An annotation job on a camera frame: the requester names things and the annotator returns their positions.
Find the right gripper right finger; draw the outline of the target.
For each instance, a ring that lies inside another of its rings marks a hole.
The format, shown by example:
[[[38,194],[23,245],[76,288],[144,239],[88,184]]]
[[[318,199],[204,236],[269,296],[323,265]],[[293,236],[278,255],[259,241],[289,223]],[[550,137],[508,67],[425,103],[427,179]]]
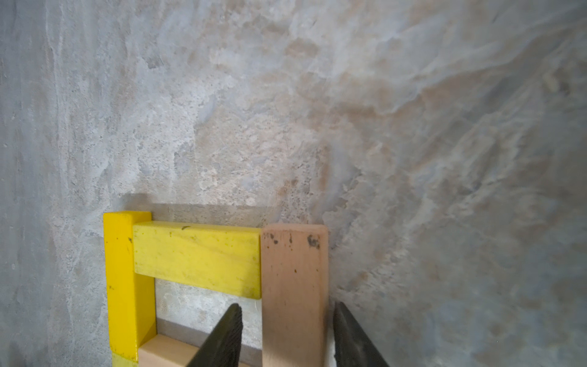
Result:
[[[343,302],[333,312],[335,360],[338,367],[389,367]]]

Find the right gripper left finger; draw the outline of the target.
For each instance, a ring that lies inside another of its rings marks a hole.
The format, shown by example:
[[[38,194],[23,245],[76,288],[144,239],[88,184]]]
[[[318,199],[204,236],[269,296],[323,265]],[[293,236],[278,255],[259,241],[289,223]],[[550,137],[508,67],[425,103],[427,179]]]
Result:
[[[237,367],[242,348],[242,308],[231,304],[187,367]]]

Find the natural wood block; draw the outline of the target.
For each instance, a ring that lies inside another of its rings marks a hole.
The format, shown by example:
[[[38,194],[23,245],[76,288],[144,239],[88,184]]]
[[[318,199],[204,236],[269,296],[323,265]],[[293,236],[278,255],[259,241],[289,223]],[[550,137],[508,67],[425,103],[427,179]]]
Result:
[[[201,347],[180,342],[168,336],[158,334],[138,351],[139,366],[220,366],[226,359],[219,354],[219,344],[214,340],[206,340]]]
[[[261,232],[262,364],[322,366],[327,351],[329,231],[271,224]]]

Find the yellow block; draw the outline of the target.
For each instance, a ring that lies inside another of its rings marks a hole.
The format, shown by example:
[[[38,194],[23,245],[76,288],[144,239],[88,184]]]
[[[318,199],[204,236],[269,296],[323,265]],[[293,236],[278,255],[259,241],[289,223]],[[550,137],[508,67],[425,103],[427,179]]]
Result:
[[[138,367],[138,363],[117,353],[112,353],[112,367]]]
[[[109,345],[138,363],[138,351],[157,335],[154,278],[135,273],[133,226],[150,212],[103,215]]]
[[[140,275],[241,298],[261,298],[261,230],[151,221],[133,226]]]

